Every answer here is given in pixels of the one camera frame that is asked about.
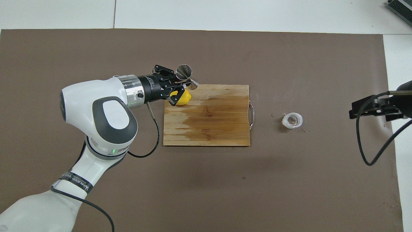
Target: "brown table surface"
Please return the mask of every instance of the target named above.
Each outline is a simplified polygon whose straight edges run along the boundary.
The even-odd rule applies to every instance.
[[[357,148],[351,103],[387,91],[382,35],[138,29],[2,30],[0,212],[47,191],[83,134],[65,124],[65,86],[189,64],[205,84],[250,87],[250,147],[164,147],[109,170],[87,197],[117,231],[402,231],[393,144],[373,167]],[[152,108],[163,128],[163,105]],[[285,129],[283,114],[304,124]],[[156,142],[146,107],[131,151]],[[361,121],[371,159],[392,133]],[[74,231],[110,231],[83,205]]]

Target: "wooden cutting board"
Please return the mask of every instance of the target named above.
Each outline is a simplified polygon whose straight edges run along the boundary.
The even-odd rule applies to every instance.
[[[199,85],[183,106],[164,105],[165,146],[249,146],[249,86]]]

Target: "yellow lemon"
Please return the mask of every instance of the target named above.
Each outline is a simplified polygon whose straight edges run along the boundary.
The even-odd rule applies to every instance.
[[[178,92],[177,91],[173,91],[170,96],[174,96],[177,95]],[[185,89],[185,91],[183,92],[182,97],[180,97],[179,101],[176,103],[176,105],[178,106],[182,106],[182,105],[186,105],[189,100],[192,98],[192,96],[190,95],[189,91]]]

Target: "white robotic arm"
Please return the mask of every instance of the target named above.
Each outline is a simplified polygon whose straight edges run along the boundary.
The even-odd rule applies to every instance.
[[[137,121],[129,108],[159,99],[176,105],[186,87],[197,87],[191,74],[188,65],[181,65],[176,74],[156,65],[150,75],[114,76],[64,88],[63,119],[85,134],[81,156],[51,190],[22,198],[0,214],[0,232],[69,232],[82,202],[102,211],[112,223],[102,209],[84,199],[103,173],[125,157],[137,134]]]

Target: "black velcro strap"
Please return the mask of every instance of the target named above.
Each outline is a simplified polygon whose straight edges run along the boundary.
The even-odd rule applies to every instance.
[[[63,175],[61,175],[59,179],[66,180],[70,183],[75,184],[79,188],[83,189],[87,194],[89,194],[90,191],[93,189],[93,185],[89,181],[83,179],[83,177],[76,175],[72,172],[64,173]]]

